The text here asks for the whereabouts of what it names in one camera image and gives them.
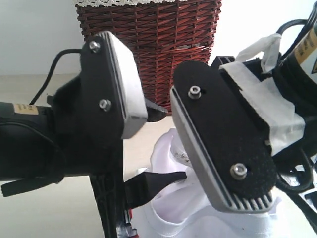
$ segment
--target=white fabric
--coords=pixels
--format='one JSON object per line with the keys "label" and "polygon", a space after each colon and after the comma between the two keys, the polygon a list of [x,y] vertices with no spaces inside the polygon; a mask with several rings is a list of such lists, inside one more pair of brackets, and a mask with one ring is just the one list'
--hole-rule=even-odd
{"label": "white fabric", "polygon": [[249,47],[242,50],[236,57],[236,61],[245,62],[256,56],[260,52],[264,52],[261,60],[261,68],[263,73],[272,71],[277,64],[279,48],[281,44],[281,35],[274,33],[267,37],[262,37]]}
{"label": "white fabric", "polygon": [[209,203],[191,167],[179,163],[171,147],[175,129],[155,144],[151,168],[156,173],[186,171],[185,181],[171,184],[148,204],[132,211],[132,225],[140,238],[288,238],[279,197],[269,213],[229,214]]}
{"label": "white fabric", "polygon": [[271,156],[304,136],[305,121],[295,113],[295,105],[280,94],[273,78],[262,82],[241,62],[222,65],[241,88],[242,96],[269,126]]}
{"label": "white fabric", "polygon": [[74,0],[75,4],[85,7],[85,6],[124,6],[131,5],[136,6],[137,4],[149,4],[162,3],[162,2],[175,2],[175,0]]}

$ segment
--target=wicker basket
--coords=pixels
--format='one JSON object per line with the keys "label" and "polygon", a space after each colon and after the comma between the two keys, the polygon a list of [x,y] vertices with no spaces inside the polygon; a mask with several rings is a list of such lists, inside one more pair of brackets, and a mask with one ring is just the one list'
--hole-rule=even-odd
{"label": "wicker basket", "polygon": [[145,97],[170,111],[175,67],[209,60],[221,0],[76,7],[85,40],[104,30],[115,34],[134,53]]}

